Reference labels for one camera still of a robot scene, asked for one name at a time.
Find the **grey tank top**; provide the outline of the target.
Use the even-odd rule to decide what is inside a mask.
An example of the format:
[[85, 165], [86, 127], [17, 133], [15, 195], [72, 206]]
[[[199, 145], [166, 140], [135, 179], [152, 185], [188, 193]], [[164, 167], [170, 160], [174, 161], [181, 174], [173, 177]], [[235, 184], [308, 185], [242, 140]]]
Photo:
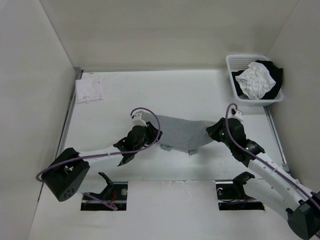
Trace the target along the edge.
[[186, 120], [158, 115], [162, 135], [158, 144], [165, 151], [178, 150], [193, 155], [198, 148], [213, 140], [206, 129], [216, 124], [215, 121]]

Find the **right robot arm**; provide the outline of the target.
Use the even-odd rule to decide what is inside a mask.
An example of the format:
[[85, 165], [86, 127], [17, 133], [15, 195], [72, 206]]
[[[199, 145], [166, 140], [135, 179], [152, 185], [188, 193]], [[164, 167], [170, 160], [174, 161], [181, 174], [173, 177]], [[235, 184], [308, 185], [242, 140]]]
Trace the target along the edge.
[[256, 142], [248, 139], [236, 118], [221, 118], [206, 128], [209, 137], [223, 143], [250, 171], [233, 179], [238, 198], [252, 197], [278, 213], [301, 239], [320, 232], [320, 194], [299, 183], [277, 165]]

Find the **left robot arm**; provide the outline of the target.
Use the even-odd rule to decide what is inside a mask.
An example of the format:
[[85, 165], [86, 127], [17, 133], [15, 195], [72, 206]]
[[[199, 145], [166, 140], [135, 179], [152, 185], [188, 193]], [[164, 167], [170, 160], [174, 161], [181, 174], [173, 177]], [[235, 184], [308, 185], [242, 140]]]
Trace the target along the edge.
[[157, 143], [161, 136], [161, 129], [148, 121], [146, 125], [133, 126], [127, 136], [105, 149], [80, 152], [73, 147], [66, 148], [36, 175], [36, 180], [43, 182], [59, 202], [64, 202], [79, 190], [93, 164], [118, 158], [118, 166], [123, 166], [132, 161], [137, 153]]

